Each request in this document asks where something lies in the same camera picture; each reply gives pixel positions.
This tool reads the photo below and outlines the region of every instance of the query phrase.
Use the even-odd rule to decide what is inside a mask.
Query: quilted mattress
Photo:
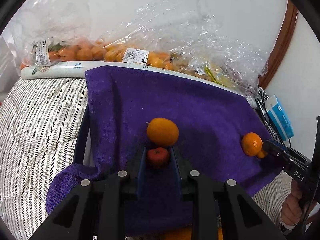
[[[48,216],[48,187],[72,163],[86,104],[85,79],[56,78],[19,79],[0,106],[0,216],[17,240]],[[282,172],[253,199],[277,224],[289,193]]]

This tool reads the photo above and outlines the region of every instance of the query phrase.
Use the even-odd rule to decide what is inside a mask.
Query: human hand
[[[296,225],[301,216],[305,213],[308,208],[308,204],[304,207],[304,211],[302,212],[299,207],[299,200],[302,198],[302,192],[298,186],[298,183],[295,180],[291,181],[291,193],[287,196],[284,201],[281,209],[281,218],[282,221],[289,226]],[[313,202],[310,206],[309,213],[316,206],[316,202]]]

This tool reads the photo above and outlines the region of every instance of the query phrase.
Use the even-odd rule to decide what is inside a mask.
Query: clear plastic bag
[[[27,0],[13,16],[7,26],[13,37],[10,49],[22,62],[20,68],[46,64],[39,56],[36,58],[36,45],[43,41],[56,48],[75,44],[79,37],[89,37],[91,18],[87,0]],[[59,58],[66,58],[70,51],[65,50]]]
[[[104,59],[129,62],[124,57],[134,50],[127,49],[141,49],[148,52],[147,66],[206,79],[252,99],[268,54],[220,36],[219,27],[206,0],[160,0],[101,37]]]

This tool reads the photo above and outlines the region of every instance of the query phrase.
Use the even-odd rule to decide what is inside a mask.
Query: round metal bolt
[[[234,179],[228,179],[228,180],[227,180],[227,184],[228,184],[229,186],[235,186],[237,183],[236,183],[236,181],[235,181]]]
[[[196,171],[196,170],[192,170],[190,171],[190,175],[192,177],[198,177],[200,175],[200,172],[199,171]]]
[[[84,187],[88,186],[90,184],[90,180],[83,179],[83,180],[81,180],[80,184],[81,184],[81,186],[84,186]]]
[[[128,173],[127,173],[126,171],[119,171],[119,172],[118,172],[118,176],[119,176],[119,177],[125,177],[125,176],[127,176],[127,174],[128,174]]]

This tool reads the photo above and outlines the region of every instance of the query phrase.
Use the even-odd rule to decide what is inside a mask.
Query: purple towel
[[[219,181],[235,179],[254,195],[281,171],[271,156],[259,160],[241,149],[241,138],[270,134],[245,98],[202,82],[146,70],[103,66],[86,72],[92,155],[96,167],[73,164],[51,183],[50,213],[82,179],[123,169],[147,142],[147,122],[164,117],[179,128],[176,145],[193,167]],[[127,235],[161,232],[192,222],[192,204],[177,197],[173,171],[145,172],[142,196],[125,206]]]

